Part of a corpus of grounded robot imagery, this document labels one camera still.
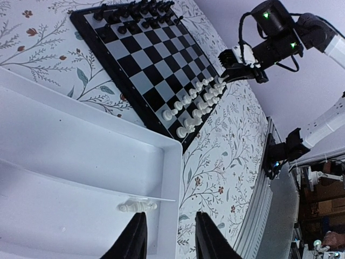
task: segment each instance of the wall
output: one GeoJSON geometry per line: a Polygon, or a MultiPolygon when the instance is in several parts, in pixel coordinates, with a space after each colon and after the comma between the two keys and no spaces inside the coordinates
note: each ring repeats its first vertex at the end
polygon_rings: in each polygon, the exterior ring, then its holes
{"type": "MultiPolygon", "coordinates": [[[[195,0],[211,20],[228,47],[238,43],[238,24],[243,13],[251,11],[261,0],[195,0]]],[[[345,33],[345,1],[343,0],[282,0],[290,12],[311,12],[329,20],[345,33]]],[[[261,42],[252,17],[244,23],[244,39],[255,46],[261,42]]],[[[270,81],[257,84],[251,81],[265,114],[271,116],[282,138],[297,127],[309,123],[329,109],[345,91],[345,71],[334,61],[317,50],[305,51],[303,58],[297,57],[301,70],[291,73],[279,67],[266,72],[270,81]]],[[[284,64],[293,65],[290,60],[284,64]]],[[[344,148],[340,141],[345,127],[320,141],[305,155],[313,155],[344,148]]]]}

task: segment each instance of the white tray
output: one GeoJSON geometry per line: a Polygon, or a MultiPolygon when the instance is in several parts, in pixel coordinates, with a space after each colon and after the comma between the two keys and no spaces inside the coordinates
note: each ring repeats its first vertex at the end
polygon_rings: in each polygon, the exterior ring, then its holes
{"type": "Polygon", "coordinates": [[[158,204],[148,258],[175,258],[181,144],[7,70],[0,78],[0,258],[99,258],[134,215],[117,209],[130,198],[158,204]]]}

